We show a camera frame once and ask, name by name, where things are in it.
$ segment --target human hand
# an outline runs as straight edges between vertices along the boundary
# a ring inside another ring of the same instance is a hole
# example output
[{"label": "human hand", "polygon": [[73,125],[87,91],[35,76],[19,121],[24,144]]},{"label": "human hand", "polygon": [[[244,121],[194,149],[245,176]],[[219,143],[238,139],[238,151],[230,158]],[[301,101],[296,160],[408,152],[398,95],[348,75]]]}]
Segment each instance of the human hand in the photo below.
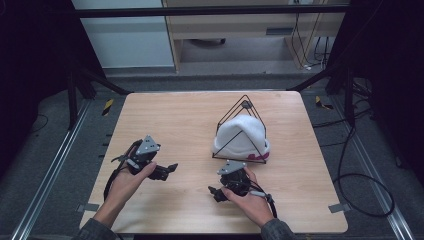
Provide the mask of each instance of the human hand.
[{"label": "human hand", "polygon": [[132,175],[128,168],[122,169],[113,181],[108,197],[93,218],[111,228],[127,201],[155,168],[156,162],[151,162],[136,175]]},{"label": "human hand", "polygon": [[[244,170],[251,181],[258,183],[256,175],[249,168],[245,167]],[[265,223],[274,219],[269,209],[268,202],[264,197],[259,197],[251,193],[241,197],[228,188],[223,187],[221,190],[229,201],[241,208],[246,216],[260,228],[262,228]]]}]

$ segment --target black strap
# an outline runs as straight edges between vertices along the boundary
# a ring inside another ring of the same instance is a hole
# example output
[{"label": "black strap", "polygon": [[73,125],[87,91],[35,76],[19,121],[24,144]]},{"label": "black strap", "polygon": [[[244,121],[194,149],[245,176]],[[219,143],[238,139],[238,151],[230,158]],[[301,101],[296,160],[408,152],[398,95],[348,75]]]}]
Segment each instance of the black strap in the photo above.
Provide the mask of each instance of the black strap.
[{"label": "black strap", "polygon": [[122,170],[122,165],[124,164],[125,161],[121,161],[119,163],[118,168],[116,168],[115,170],[113,170],[112,174],[109,177],[109,180],[107,181],[105,190],[103,192],[103,200],[106,201],[107,196],[109,195],[109,190],[110,190],[110,186],[112,186],[112,182],[115,181],[116,176],[118,176],[119,172]]}]

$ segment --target aluminum frame rail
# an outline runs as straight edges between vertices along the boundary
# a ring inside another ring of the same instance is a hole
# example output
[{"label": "aluminum frame rail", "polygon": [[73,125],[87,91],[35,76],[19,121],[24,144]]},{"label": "aluminum frame rail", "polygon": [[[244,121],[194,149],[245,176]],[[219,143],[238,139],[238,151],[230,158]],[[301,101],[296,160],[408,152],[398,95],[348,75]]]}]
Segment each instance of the aluminum frame rail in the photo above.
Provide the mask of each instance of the aluminum frame rail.
[{"label": "aluminum frame rail", "polygon": [[368,5],[311,4],[54,10],[46,6],[45,12],[49,15],[74,16],[79,18],[113,18],[190,15],[340,13],[364,10],[367,7]]},{"label": "aluminum frame rail", "polygon": [[69,151],[71,150],[72,144],[74,143],[79,133],[82,123],[84,122],[84,119],[87,115],[87,111],[90,104],[91,100],[83,100],[82,106],[78,114],[78,121],[71,130],[68,130],[68,133],[66,134],[62,144],[59,147],[59,150],[56,153],[56,156],[50,164],[50,167],[46,175],[44,176],[44,179],[41,182],[34,198],[32,199],[19,225],[12,233],[12,240],[25,240],[28,238],[32,227],[34,226],[34,223],[37,220],[44,206],[44,203],[47,200],[47,197],[49,196],[49,193],[56,181],[56,178],[60,173],[63,163],[65,162]]},{"label": "aluminum frame rail", "polygon": [[[330,96],[331,101],[334,103],[334,107],[339,113],[341,117],[343,117],[343,103],[337,96]],[[349,132],[350,125],[347,122],[345,123],[346,131]],[[360,137],[357,134],[354,134],[352,137],[352,143],[355,151],[358,154],[359,162],[365,172],[368,176],[376,179],[377,181],[384,184],[384,181],[382,180],[382,177],[378,173],[377,169],[375,168],[374,164],[372,163],[372,160],[370,156],[368,155],[364,144],[362,143]],[[390,197],[389,195],[379,187],[376,183],[371,183],[371,186],[374,190],[375,196],[377,200],[380,203],[381,208],[384,211],[388,211],[390,209]],[[405,218],[403,217],[401,211],[398,207],[396,207],[393,211],[393,213],[387,217],[387,220],[389,221],[390,226],[393,229],[393,232],[395,233],[396,237],[399,240],[414,240],[415,237],[413,233],[411,232],[411,229],[408,226],[408,223],[406,222]]]}]

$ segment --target sleeve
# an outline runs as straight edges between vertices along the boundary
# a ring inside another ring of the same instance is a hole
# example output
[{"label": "sleeve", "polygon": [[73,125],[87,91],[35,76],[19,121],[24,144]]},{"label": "sleeve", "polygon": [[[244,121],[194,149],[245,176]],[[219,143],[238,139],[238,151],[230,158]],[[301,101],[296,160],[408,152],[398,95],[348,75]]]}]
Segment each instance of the sleeve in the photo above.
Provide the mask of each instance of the sleeve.
[{"label": "sleeve", "polygon": [[94,219],[89,219],[72,240],[115,240],[115,233]]},{"label": "sleeve", "polygon": [[283,221],[275,218],[262,226],[261,237],[263,240],[292,240],[296,236],[290,227]]}]

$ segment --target black wire frame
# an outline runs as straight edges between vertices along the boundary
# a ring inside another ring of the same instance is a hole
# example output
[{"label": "black wire frame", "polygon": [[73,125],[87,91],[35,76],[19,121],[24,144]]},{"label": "black wire frame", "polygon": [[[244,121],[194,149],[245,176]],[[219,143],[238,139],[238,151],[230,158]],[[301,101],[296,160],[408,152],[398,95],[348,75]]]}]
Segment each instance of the black wire frame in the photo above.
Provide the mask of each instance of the black wire frame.
[{"label": "black wire frame", "polygon": [[[243,95],[231,108],[228,110],[228,112],[219,120],[217,126],[216,126],[216,135],[218,134],[218,129],[221,127],[222,124],[224,124],[229,119],[232,119],[239,115],[243,110],[246,110],[246,112],[250,115],[261,121],[262,125],[264,126],[265,130],[265,139],[266,139],[266,127],[264,122],[262,121],[261,116],[259,115],[259,112],[256,110],[255,106],[253,105],[250,98],[245,94]],[[231,141],[233,141],[238,135],[240,135],[243,130],[238,132],[236,135],[234,135],[224,146],[222,146],[216,153],[212,153],[212,158],[220,158],[220,159],[228,159],[225,157],[220,157],[219,152],[222,151]],[[231,159],[235,161],[246,161],[246,162],[256,162],[256,163],[266,163],[265,157],[262,155],[262,153],[259,151],[258,147],[253,143],[252,139],[246,134],[249,141],[252,143],[252,145],[255,147],[256,151],[258,152],[260,158],[258,160],[253,159]]]}]

